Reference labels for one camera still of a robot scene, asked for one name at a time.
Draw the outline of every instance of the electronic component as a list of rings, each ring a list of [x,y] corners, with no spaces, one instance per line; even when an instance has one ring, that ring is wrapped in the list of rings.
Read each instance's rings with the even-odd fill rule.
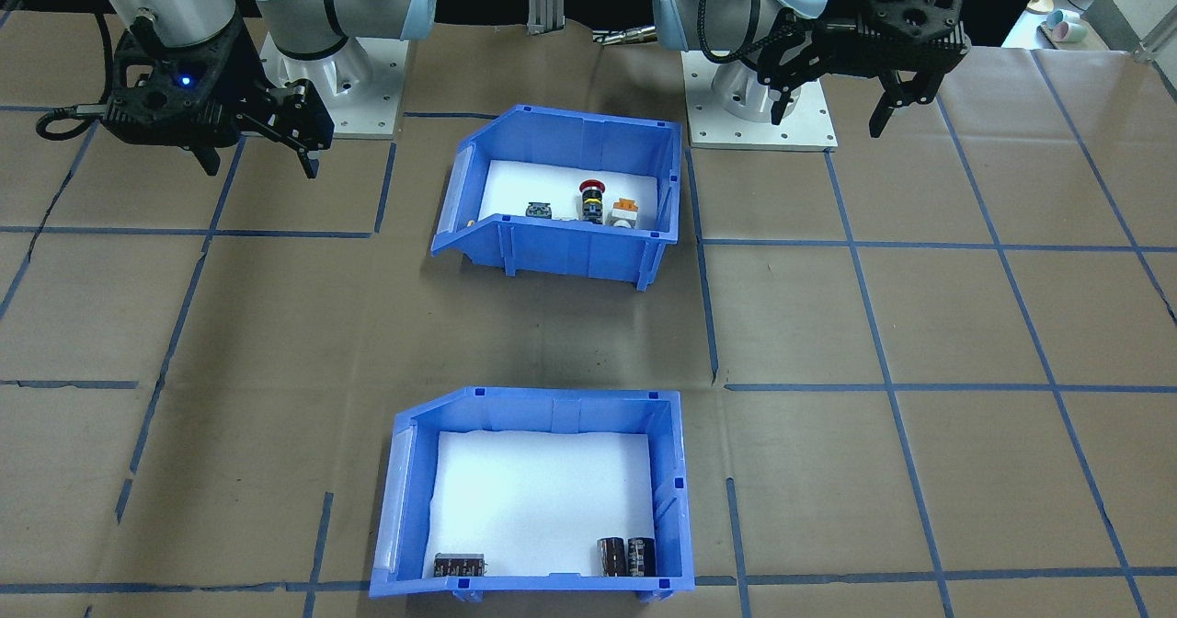
[[[621,198],[613,204],[609,213],[609,224],[613,227],[627,227],[633,230],[638,225],[638,204],[634,200]]]
[[[658,563],[653,538],[630,538],[630,576],[653,577]]]
[[[597,540],[597,551],[600,553],[601,574],[606,577],[630,576],[630,564],[626,557],[624,539],[601,538]]]
[[[439,553],[433,557],[434,577],[481,577],[486,561],[480,553]]]
[[[546,217],[546,219],[552,219],[552,205],[548,202],[528,202],[527,204],[527,217]]]
[[[600,225],[605,215],[605,206],[601,204],[604,197],[604,182],[597,181],[597,179],[580,182],[580,220]]]

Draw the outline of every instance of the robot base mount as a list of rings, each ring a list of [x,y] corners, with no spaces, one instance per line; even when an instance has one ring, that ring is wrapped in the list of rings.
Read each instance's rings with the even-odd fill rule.
[[[743,69],[743,65],[734,65]],[[698,149],[776,149],[776,152],[824,152],[838,147],[833,120],[825,104],[820,82],[806,82],[797,89],[780,125],[769,124],[767,107],[763,120],[750,111],[754,99],[767,95],[767,86],[740,78],[720,78],[724,66],[711,64],[703,53],[683,53],[683,81],[686,86],[686,112],[690,120],[691,147]],[[734,91],[743,94],[743,106],[732,106]],[[740,107],[736,115],[729,107]]]

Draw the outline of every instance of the small black module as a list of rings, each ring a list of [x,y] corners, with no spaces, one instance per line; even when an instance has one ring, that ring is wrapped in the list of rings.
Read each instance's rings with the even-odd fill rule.
[[[481,577],[486,561],[480,553],[439,553],[433,557],[434,577]]]

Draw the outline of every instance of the white mounting plate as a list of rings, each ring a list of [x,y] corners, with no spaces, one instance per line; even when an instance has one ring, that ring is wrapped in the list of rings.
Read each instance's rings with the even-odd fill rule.
[[[717,101],[711,80],[718,69],[719,65],[707,61],[703,53],[683,53],[691,147],[770,152],[824,152],[837,147],[838,137],[820,82],[799,87],[793,112],[780,125],[757,124],[737,118]]]
[[[324,95],[322,102],[335,122],[335,137],[344,139],[392,140],[400,115],[408,61],[407,40],[358,39],[372,64],[372,80],[352,87],[346,94]],[[261,47],[261,67],[277,86],[281,53],[268,34]]]

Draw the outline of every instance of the black capacitor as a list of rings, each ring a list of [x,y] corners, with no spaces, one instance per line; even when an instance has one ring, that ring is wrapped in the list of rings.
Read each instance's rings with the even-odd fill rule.
[[[654,558],[653,538],[630,538],[630,576],[653,577],[658,560]]]
[[[606,577],[630,576],[630,564],[625,556],[625,540],[621,538],[601,538],[597,540],[600,552],[600,569]]]

